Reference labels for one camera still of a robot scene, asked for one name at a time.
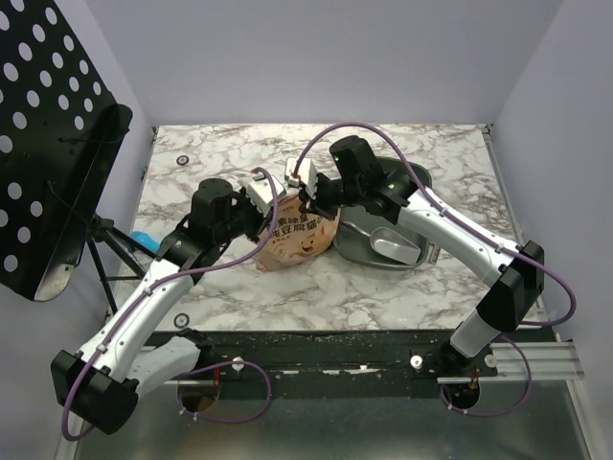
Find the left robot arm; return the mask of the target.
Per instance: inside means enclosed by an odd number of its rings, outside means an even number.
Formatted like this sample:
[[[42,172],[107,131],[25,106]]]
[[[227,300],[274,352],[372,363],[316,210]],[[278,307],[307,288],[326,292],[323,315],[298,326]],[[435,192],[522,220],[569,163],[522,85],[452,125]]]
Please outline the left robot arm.
[[[161,320],[204,274],[224,268],[220,257],[240,237],[258,254],[272,235],[284,185],[264,170],[239,190],[224,179],[201,181],[191,211],[166,235],[140,284],[111,319],[76,352],[61,350],[51,363],[61,431],[75,414],[105,434],[117,432],[151,389],[186,373],[205,377],[213,364],[197,333],[185,332],[161,348],[140,351]]]

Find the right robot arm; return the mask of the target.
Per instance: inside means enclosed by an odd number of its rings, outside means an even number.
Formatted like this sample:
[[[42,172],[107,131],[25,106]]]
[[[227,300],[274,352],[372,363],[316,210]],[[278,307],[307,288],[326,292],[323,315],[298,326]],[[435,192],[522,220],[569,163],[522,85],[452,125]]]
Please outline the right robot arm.
[[[543,248],[490,233],[447,206],[430,188],[418,186],[417,176],[405,167],[385,170],[363,138],[342,138],[329,153],[340,173],[337,179],[317,172],[306,159],[285,164],[285,180],[299,189],[305,212],[333,219],[340,208],[361,206],[438,244],[488,286],[440,354],[447,373],[464,374],[493,339],[517,328],[542,293]]]

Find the dark grey litter tray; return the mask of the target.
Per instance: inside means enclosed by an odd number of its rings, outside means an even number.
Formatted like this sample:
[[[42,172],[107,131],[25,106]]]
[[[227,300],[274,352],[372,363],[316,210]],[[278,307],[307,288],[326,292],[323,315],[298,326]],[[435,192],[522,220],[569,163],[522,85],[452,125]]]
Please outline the dark grey litter tray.
[[[340,221],[348,221],[371,232],[387,227],[421,249],[413,265],[402,264],[374,252],[366,237],[342,227],[335,244],[346,259],[361,265],[383,269],[408,269],[425,261],[432,237],[409,218],[410,206],[417,202],[418,176],[399,160],[383,159],[372,154],[336,153],[333,155],[338,177],[351,186],[352,205],[337,210]]]

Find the silver metal scoop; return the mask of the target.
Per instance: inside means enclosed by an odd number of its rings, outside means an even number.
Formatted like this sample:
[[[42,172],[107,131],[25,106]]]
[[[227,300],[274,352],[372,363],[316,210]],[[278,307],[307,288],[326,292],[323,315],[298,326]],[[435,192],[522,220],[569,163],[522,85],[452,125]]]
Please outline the silver metal scoop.
[[[380,256],[405,265],[414,265],[420,258],[421,249],[390,228],[378,227],[368,232],[352,222],[341,220],[340,224],[366,237],[371,249]]]

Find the pink cat litter bag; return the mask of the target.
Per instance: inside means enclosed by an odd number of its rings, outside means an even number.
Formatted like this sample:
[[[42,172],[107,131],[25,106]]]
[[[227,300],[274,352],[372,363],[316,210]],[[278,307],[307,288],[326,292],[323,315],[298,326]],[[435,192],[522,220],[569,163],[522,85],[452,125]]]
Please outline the pink cat litter bag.
[[[300,210],[298,195],[280,202],[272,237],[256,257],[256,268],[272,272],[301,264],[324,253],[332,245],[339,216],[329,220]]]

